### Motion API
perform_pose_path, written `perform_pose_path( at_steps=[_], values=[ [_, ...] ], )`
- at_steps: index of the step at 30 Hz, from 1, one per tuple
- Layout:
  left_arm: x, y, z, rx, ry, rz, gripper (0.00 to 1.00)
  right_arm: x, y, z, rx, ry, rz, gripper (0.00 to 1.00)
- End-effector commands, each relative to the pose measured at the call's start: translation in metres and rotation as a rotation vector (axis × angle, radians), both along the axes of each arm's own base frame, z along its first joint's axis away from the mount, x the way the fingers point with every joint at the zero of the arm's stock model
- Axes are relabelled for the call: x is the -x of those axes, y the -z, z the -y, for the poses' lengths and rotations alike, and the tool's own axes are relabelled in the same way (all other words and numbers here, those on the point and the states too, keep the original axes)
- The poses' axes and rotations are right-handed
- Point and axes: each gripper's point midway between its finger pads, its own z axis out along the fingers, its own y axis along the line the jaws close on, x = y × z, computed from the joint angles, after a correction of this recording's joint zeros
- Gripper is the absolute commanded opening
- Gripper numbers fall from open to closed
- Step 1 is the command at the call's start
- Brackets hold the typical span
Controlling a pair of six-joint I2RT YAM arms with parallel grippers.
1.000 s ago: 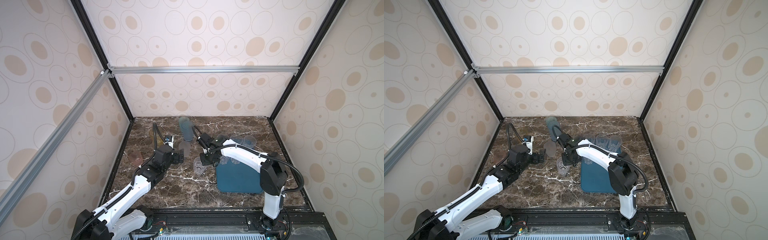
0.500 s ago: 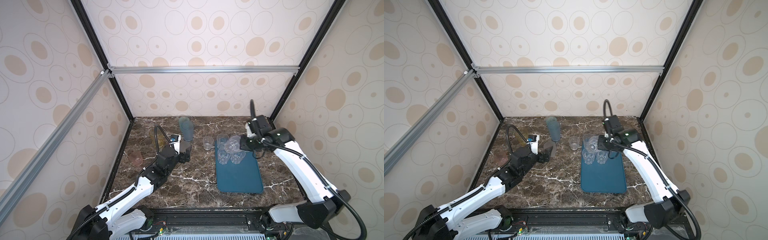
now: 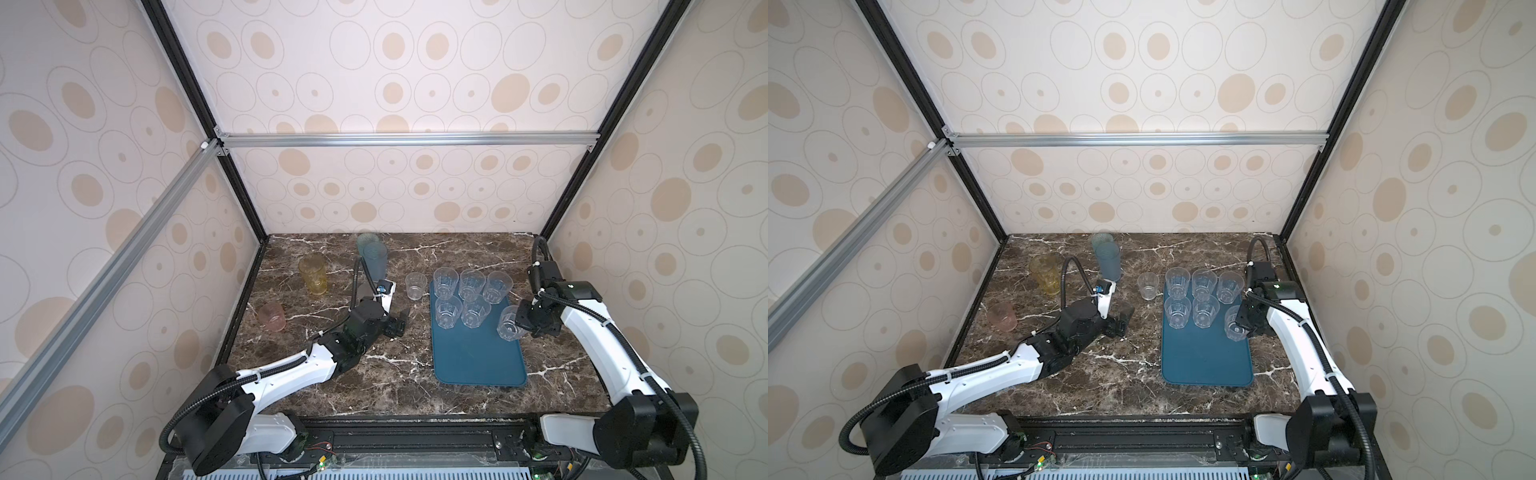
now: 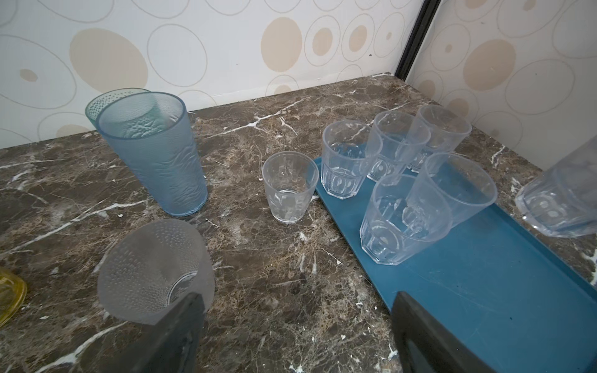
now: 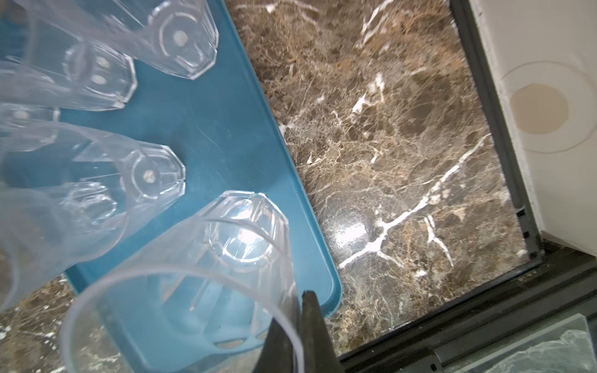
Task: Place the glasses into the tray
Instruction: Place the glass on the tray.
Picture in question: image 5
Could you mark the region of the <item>small clear cup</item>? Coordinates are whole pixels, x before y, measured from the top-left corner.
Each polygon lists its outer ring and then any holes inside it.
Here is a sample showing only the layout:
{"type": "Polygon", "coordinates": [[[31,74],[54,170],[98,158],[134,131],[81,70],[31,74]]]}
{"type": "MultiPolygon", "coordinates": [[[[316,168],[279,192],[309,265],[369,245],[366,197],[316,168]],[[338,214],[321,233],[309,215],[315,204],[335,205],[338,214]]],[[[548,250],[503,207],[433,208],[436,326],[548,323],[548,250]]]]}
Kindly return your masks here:
{"type": "Polygon", "coordinates": [[[98,39],[168,75],[195,80],[216,62],[206,1],[78,1],[98,39]]]}

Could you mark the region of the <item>clear faceted cup front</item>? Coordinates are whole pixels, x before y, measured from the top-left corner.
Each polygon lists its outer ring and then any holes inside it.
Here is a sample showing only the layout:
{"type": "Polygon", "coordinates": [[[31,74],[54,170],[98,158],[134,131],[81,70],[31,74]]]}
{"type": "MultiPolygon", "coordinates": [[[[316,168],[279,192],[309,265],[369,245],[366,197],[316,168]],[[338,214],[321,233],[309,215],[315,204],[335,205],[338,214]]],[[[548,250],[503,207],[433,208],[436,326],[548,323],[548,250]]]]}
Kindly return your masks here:
{"type": "Polygon", "coordinates": [[[58,108],[1,103],[1,151],[32,152],[55,142],[58,108]]]}

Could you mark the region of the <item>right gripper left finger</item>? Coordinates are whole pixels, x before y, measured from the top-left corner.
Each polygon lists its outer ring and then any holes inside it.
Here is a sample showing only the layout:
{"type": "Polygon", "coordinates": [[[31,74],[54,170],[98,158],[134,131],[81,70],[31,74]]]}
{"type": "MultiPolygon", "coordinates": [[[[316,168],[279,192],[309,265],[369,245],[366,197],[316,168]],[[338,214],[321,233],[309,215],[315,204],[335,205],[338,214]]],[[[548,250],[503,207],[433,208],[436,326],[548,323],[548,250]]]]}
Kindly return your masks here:
{"type": "Polygon", "coordinates": [[[253,373],[293,373],[294,364],[292,343],[277,320],[273,319],[253,373]]]}

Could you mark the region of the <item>teal plastic tray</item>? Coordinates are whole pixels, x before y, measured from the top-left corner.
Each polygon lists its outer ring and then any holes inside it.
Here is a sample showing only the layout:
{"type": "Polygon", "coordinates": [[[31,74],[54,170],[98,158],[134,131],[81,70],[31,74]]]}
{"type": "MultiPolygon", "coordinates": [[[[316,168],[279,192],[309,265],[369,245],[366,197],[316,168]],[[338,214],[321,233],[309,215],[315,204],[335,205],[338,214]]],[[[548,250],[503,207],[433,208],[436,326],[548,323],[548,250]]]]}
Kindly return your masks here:
{"type": "MultiPolygon", "coordinates": [[[[110,46],[93,34],[78,1],[4,1],[6,12],[28,12],[110,46]]],[[[219,2],[207,2],[219,31],[215,64],[195,80],[168,75],[130,55],[138,87],[121,109],[88,111],[58,107],[58,122],[108,131],[170,147],[186,168],[183,197],[136,233],[96,259],[66,269],[79,295],[142,247],[193,216],[226,191],[265,194],[289,221],[292,261],[300,303],[316,293],[324,314],[337,306],[337,275],[317,236],[312,210],[280,129],[234,26],[219,2]]]]}

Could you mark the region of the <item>clear faceted cup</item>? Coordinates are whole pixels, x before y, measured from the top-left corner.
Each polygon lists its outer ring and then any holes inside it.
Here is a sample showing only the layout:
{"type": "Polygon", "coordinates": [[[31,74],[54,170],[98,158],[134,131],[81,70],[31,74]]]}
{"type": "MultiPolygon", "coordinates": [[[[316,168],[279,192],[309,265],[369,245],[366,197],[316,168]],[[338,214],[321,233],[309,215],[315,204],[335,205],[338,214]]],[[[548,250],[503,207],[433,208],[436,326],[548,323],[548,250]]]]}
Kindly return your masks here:
{"type": "Polygon", "coordinates": [[[58,108],[1,103],[1,151],[32,152],[55,142],[58,108]]]}
{"type": "Polygon", "coordinates": [[[93,260],[183,197],[186,168],[166,145],[49,122],[54,143],[1,151],[1,307],[93,260]]]}

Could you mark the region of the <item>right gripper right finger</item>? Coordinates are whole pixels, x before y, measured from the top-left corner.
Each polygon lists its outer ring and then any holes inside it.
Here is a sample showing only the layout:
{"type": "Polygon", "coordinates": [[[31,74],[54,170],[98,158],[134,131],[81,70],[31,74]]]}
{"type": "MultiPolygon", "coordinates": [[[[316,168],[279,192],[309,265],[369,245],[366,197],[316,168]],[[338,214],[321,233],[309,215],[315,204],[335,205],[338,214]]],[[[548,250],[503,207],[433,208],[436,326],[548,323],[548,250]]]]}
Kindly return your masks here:
{"type": "Polygon", "coordinates": [[[317,295],[305,291],[302,295],[301,339],[304,349],[305,372],[344,372],[334,352],[317,295]]]}

